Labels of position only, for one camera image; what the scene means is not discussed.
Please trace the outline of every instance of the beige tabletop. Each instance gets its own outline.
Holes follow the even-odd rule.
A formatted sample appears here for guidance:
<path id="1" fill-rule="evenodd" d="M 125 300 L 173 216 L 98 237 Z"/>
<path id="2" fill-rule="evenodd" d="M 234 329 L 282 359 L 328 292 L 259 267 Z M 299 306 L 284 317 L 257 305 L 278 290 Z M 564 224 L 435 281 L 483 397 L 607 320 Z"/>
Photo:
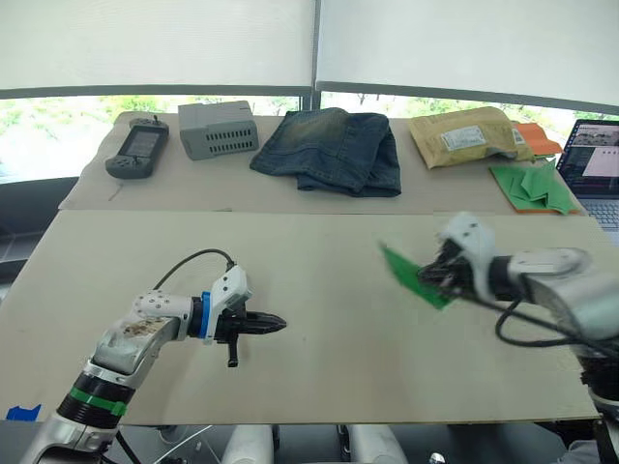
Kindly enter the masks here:
<path id="1" fill-rule="evenodd" d="M 118 152 L 129 133 L 129 121 L 147 113 L 121 114 L 61 204 L 70 210 L 240 211 L 300 214 L 431 214 L 474 211 L 500 215 L 514 210 L 488 171 L 505 165 L 485 159 L 428 170 L 406 126 L 392 119 L 398 146 L 402 194 L 395 198 L 352 198 L 328 191 L 299 191 L 293 177 L 273 177 L 250 170 L 256 152 L 191 160 L 181 144 L 178 115 L 163 114 L 170 137 L 152 177 L 122 181 L 105 172 L 104 162 Z M 280 123 L 275 116 L 256 117 L 263 144 Z"/>
<path id="2" fill-rule="evenodd" d="M 62 211 L 0 308 L 0 409 L 58 406 L 104 330 L 180 258 L 227 250 L 244 267 L 249 310 L 288 322 L 222 345 L 167 344 L 125 423 L 547 421 L 595 412 L 568 348 L 494 337 L 496 314 L 456 302 L 437 311 L 387 272 L 378 243 L 422 264 L 446 216 Z M 619 250 L 589 217 L 493 216 L 505 253 L 583 247 L 617 273 Z M 199 295 L 219 257 L 190 263 L 164 290 Z M 545 316 L 547 311 L 525 310 Z M 519 337 L 548 337 L 519 322 Z"/>

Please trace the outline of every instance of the white roller shade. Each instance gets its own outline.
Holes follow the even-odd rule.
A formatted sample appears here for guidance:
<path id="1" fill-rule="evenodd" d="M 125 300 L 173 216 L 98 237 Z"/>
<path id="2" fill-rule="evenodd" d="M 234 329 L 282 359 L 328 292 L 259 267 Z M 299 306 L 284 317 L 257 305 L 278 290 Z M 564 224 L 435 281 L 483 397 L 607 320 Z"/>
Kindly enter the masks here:
<path id="1" fill-rule="evenodd" d="M 313 0 L 2 0 L 0 90 L 310 86 Z"/>
<path id="2" fill-rule="evenodd" d="M 619 105 L 619 1 L 323 0 L 317 80 Z"/>

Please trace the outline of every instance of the ventilation grille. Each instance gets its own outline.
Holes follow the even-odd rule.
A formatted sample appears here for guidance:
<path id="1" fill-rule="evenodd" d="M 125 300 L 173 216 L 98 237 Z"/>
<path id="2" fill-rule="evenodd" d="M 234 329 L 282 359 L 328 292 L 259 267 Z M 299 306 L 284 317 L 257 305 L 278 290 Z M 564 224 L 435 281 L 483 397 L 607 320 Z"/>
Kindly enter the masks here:
<path id="1" fill-rule="evenodd" d="M 239 140 L 240 138 L 251 136 L 253 136 L 253 130 L 251 129 L 229 130 L 226 132 L 207 133 L 206 140 L 211 144 L 209 151 L 214 154 L 219 154 L 224 152 L 253 149 L 253 140 Z"/>

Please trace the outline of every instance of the laptop screen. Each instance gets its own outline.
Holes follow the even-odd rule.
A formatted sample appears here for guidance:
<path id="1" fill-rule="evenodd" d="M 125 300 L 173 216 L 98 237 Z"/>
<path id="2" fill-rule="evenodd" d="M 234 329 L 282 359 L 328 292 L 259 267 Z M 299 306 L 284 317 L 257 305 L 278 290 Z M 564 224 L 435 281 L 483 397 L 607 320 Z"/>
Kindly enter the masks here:
<path id="1" fill-rule="evenodd" d="M 579 198 L 619 198 L 619 121 L 576 121 L 557 169 Z"/>

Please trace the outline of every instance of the gray plastic box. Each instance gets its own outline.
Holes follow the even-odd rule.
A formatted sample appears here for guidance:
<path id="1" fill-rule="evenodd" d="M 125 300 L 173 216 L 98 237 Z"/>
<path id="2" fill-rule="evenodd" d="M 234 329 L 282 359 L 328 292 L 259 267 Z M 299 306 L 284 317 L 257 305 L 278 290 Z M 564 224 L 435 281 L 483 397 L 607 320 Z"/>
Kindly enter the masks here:
<path id="1" fill-rule="evenodd" d="M 182 104 L 181 141 L 192 160 L 257 150 L 258 131 L 247 101 Z"/>

